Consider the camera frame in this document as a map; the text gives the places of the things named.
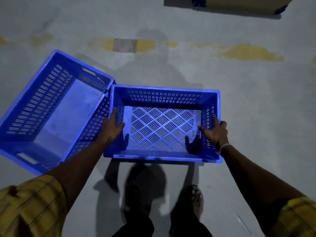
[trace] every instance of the shirt sleeve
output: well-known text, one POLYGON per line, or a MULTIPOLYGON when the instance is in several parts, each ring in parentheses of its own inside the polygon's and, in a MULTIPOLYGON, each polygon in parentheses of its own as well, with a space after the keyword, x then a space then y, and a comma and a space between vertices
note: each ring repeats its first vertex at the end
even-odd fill
POLYGON ((281 209, 272 226, 272 237, 316 236, 316 202, 308 197, 292 199, 281 209))
POLYGON ((0 190, 0 236, 61 236, 67 215, 60 183, 49 175, 0 190))

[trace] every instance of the blue plastic crate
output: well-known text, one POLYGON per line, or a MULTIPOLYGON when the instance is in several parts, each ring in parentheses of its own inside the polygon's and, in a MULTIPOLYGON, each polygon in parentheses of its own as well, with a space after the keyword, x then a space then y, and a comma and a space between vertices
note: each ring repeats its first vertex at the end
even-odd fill
POLYGON ((110 112, 117 107, 120 137, 104 156, 222 163, 215 147, 198 130, 220 119, 220 92, 128 85, 111 86, 110 112))
POLYGON ((0 121, 0 154, 41 175, 96 138, 114 79, 54 51, 0 121))

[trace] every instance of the bracelet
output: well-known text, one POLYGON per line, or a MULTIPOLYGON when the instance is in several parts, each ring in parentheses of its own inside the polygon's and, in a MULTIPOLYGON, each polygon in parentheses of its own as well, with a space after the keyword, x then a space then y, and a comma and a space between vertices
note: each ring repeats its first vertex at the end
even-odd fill
POLYGON ((220 155, 222 149, 223 149, 225 146, 227 146, 227 145, 231 145, 231 144, 229 144, 229 143, 223 144, 222 147, 219 149, 219 151, 216 151, 216 154, 220 155))

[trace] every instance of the lattice crate bottom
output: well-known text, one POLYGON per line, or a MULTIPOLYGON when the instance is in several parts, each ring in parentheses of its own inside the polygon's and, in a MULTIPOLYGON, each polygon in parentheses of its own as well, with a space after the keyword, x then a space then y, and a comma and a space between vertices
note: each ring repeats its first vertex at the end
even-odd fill
POLYGON ((200 152, 202 142, 197 125, 201 124, 201 113, 201 110, 125 106, 123 135, 129 135, 127 149, 189 152, 190 148, 200 152))

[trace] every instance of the person's left hand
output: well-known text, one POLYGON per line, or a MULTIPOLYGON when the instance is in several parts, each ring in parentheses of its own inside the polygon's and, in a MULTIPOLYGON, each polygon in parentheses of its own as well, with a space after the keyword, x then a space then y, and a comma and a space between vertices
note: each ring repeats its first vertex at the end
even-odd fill
POLYGON ((121 134, 125 123, 122 122, 119 126, 116 126, 116 113, 117 109, 114 107, 110 119, 108 117, 104 118, 102 130, 96 140, 97 143, 109 145, 121 134))

